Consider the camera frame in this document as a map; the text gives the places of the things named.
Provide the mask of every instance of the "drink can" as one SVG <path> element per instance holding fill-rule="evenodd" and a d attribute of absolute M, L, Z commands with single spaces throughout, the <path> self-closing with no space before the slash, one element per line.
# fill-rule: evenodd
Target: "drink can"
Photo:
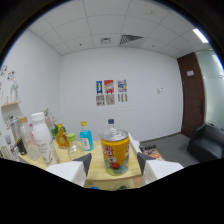
<path fill-rule="evenodd" d="M 19 132 L 18 118 L 10 119 L 10 124 L 11 124 L 11 128 L 12 128 L 12 134 L 13 134 L 14 140 L 16 142 L 16 145 L 19 148 L 20 154 L 21 155 L 26 155 L 27 151 L 25 149 L 22 137 L 21 137 L 20 132 Z"/>
<path fill-rule="evenodd" d="M 128 171 L 129 166 L 129 137 L 124 130 L 104 132 L 101 137 L 101 146 L 106 172 L 110 175 L 122 175 Z"/>

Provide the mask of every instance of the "brown wooden door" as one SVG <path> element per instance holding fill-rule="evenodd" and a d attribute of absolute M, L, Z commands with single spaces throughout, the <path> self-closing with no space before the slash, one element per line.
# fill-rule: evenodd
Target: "brown wooden door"
<path fill-rule="evenodd" d="M 177 61 L 180 68 L 184 96 L 181 133 L 190 138 L 193 128 L 200 126 L 204 122 L 204 85 L 195 53 L 180 57 Z"/>

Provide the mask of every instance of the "desk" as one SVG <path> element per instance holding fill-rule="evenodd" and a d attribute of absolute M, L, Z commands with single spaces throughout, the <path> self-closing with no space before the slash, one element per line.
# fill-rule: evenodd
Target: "desk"
<path fill-rule="evenodd" d="M 70 160 L 67 149 L 60 149 L 56 141 L 53 141 L 53 144 L 60 163 L 69 162 Z M 86 155 L 91 153 L 92 160 L 84 187 L 88 187 L 90 184 L 93 184 L 94 186 L 98 186 L 100 189 L 111 190 L 112 187 L 118 183 L 127 184 L 130 188 L 140 187 L 142 174 L 137 159 L 137 152 L 132 144 L 132 141 L 130 141 L 129 145 L 129 168 L 128 171 L 121 176 L 111 176 L 106 172 L 101 142 L 93 141 L 93 145 L 94 149 L 92 151 L 85 151 Z M 30 165 L 34 165 L 43 170 L 47 168 L 47 165 L 41 156 L 36 161 L 31 160 L 28 155 L 22 156 L 18 153 L 18 156 Z"/>

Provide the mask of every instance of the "chair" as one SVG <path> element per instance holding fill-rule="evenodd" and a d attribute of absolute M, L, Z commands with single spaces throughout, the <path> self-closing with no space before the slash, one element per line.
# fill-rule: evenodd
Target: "chair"
<path fill-rule="evenodd" d="M 199 162 L 224 158 L 224 132 L 204 123 L 193 130 L 187 152 Z"/>

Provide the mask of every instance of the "ceiling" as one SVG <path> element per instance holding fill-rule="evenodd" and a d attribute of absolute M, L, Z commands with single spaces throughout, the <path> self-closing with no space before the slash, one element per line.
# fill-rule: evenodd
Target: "ceiling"
<path fill-rule="evenodd" d="M 44 14 L 28 29 L 60 55 L 135 47 L 179 58 L 212 48 L 201 42 L 194 28 L 176 12 L 150 0 L 75 0 Z M 141 38 L 120 45 L 122 35 Z M 111 43 L 101 43 L 101 38 L 111 38 Z"/>

